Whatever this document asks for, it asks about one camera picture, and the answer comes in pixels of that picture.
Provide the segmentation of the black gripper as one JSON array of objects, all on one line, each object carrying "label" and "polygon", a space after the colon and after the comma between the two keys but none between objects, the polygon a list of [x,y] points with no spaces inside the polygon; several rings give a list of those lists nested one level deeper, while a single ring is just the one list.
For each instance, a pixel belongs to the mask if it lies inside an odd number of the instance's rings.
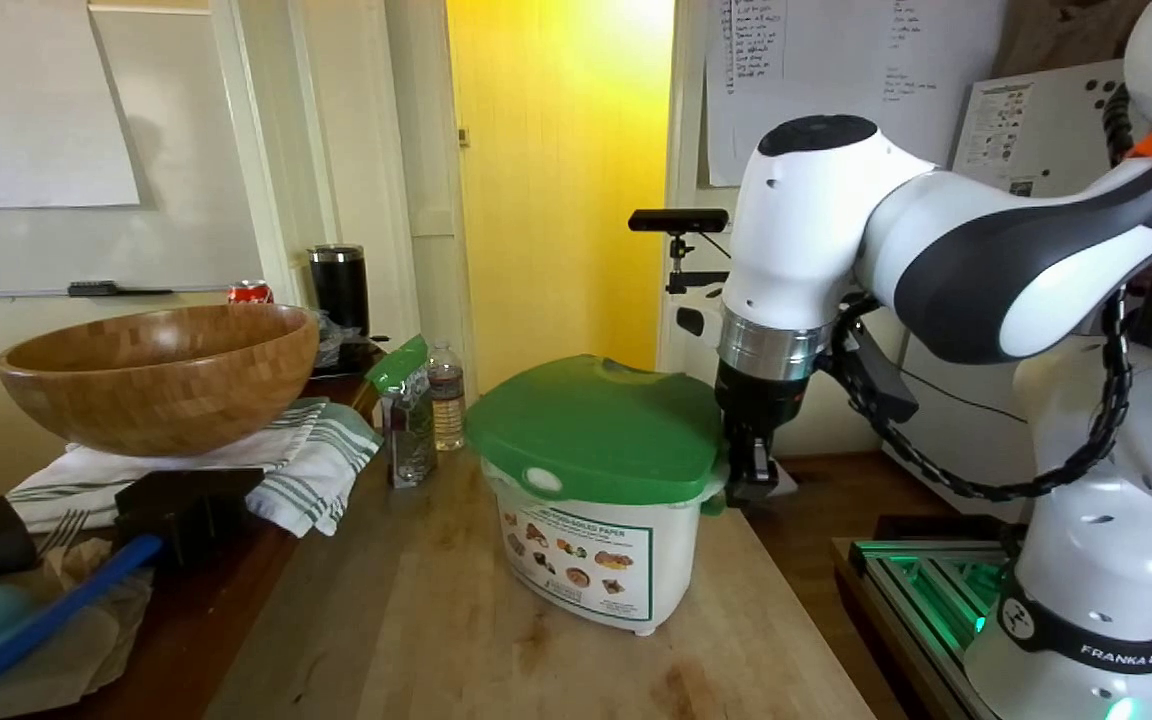
[{"label": "black gripper", "polygon": [[736,367],[716,371],[716,402],[724,416],[731,502],[762,502],[792,487],[789,471],[772,451],[772,436],[799,410],[804,387],[796,381],[755,381]]}]

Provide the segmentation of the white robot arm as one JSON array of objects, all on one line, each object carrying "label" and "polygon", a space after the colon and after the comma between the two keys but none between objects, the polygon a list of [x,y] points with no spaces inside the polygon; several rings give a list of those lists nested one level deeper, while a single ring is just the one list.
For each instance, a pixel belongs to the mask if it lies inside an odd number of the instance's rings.
[{"label": "white robot arm", "polygon": [[1152,347],[1124,308],[1152,270],[1152,0],[1124,91],[1148,131],[1063,197],[949,171],[850,111],[762,131],[736,190],[716,371],[736,502],[784,478],[772,433],[821,371],[900,433],[910,394],[865,335],[874,308],[949,365],[1024,367],[1032,517],[965,644],[996,720],[1152,720]]}]

